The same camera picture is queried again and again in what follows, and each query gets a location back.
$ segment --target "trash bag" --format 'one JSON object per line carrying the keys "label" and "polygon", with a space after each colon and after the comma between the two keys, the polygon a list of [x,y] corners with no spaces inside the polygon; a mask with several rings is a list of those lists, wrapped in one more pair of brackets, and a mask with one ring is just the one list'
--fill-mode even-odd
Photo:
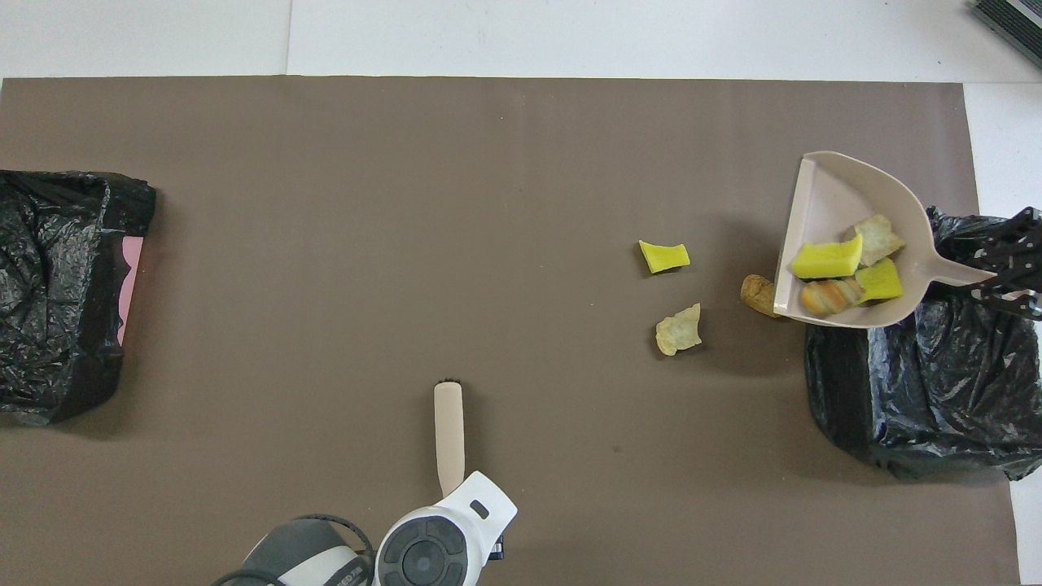
{"label": "trash bag", "polygon": [[[941,255],[966,262],[975,230],[1003,222],[927,209]],[[1042,465],[1035,322],[934,284],[887,327],[809,325],[811,412],[828,439],[904,479],[997,468],[1019,480]]]}
{"label": "trash bag", "polygon": [[123,175],[0,171],[0,412],[43,425],[113,395],[123,237],[154,210]]}

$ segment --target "dustpan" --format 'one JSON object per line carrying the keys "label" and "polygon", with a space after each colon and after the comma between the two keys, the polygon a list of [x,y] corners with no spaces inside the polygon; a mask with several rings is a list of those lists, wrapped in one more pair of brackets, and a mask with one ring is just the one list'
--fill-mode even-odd
{"label": "dustpan", "polygon": [[[904,248],[890,258],[904,294],[884,302],[848,309],[824,318],[810,314],[799,301],[802,280],[791,265],[807,242],[839,242],[849,228],[874,214],[883,214]],[[926,294],[931,282],[966,287],[995,273],[941,258],[922,203],[890,174],[867,163],[832,151],[803,155],[793,191],[785,244],[774,284],[774,313],[808,323],[842,327],[883,327],[908,317]]]}

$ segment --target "brush handle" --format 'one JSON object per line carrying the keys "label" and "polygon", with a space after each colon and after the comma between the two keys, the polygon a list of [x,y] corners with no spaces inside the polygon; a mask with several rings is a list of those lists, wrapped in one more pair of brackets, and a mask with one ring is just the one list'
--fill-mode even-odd
{"label": "brush handle", "polygon": [[435,386],[435,451],[442,496],[463,483],[463,387],[445,382]]}

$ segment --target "brown mat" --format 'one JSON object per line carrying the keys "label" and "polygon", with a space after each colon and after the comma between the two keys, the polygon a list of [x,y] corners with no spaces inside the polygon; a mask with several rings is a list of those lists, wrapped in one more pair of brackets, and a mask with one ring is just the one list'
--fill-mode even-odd
{"label": "brown mat", "polygon": [[[0,429],[0,583],[203,584],[275,524],[440,496],[431,387],[520,513],[482,584],[1018,582],[1001,479],[900,483],[811,420],[773,274],[803,152],[975,211],[951,84],[7,80],[0,167],[163,200],[106,406]],[[638,239],[691,266],[649,276]],[[704,344],[654,323],[702,303]]]}

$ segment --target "white floor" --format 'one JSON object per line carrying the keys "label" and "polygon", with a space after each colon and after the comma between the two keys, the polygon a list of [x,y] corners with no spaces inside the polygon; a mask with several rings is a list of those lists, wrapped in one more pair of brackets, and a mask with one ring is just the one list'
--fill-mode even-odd
{"label": "white floor", "polygon": [[[962,82],[982,212],[1042,205],[1042,69],[965,0],[0,0],[0,79],[273,74]],[[1012,490],[1042,583],[1042,473]]]}

